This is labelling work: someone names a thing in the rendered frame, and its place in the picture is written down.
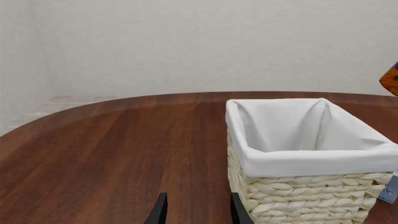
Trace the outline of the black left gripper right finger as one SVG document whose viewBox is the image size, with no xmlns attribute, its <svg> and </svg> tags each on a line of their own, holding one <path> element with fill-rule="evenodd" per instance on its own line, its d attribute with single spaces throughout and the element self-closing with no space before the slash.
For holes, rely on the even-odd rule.
<svg viewBox="0 0 398 224">
<path fill-rule="evenodd" d="M 236 192 L 231 194 L 231 218 L 233 224 L 252 224 L 252 220 Z"/>
</svg>

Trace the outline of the orange patterned printed box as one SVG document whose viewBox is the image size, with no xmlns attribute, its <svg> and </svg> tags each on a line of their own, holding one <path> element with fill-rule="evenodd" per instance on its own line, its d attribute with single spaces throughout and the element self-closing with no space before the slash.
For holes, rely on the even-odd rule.
<svg viewBox="0 0 398 224">
<path fill-rule="evenodd" d="M 379 83 L 388 92 L 398 96 L 398 62 L 379 79 Z"/>
</svg>

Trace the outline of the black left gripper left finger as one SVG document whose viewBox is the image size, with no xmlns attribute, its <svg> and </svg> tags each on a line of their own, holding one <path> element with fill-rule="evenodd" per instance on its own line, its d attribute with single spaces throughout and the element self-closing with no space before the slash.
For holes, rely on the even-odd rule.
<svg viewBox="0 0 398 224">
<path fill-rule="evenodd" d="M 167 218 L 167 193 L 161 192 L 148 216 L 148 224 L 165 224 Z"/>
</svg>

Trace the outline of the woven basket with white liner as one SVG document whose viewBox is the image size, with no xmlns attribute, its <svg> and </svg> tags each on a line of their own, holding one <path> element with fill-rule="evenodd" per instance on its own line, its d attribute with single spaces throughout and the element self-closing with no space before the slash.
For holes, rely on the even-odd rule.
<svg viewBox="0 0 398 224">
<path fill-rule="evenodd" d="M 253 224 L 363 224 L 398 144 L 324 98 L 228 100 L 228 180 Z"/>
</svg>

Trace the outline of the pale blue printed box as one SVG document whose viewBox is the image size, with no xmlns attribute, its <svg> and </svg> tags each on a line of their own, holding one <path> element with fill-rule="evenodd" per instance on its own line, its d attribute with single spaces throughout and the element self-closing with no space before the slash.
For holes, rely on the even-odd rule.
<svg viewBox="0 0 398 224">
<path fill-rule="evenodd" d="M 390 203 L 391 205 L 398 197 L 398 170 L 392 174 L 392 179 L 379 194 L 378 199 Z"/>
</svg>

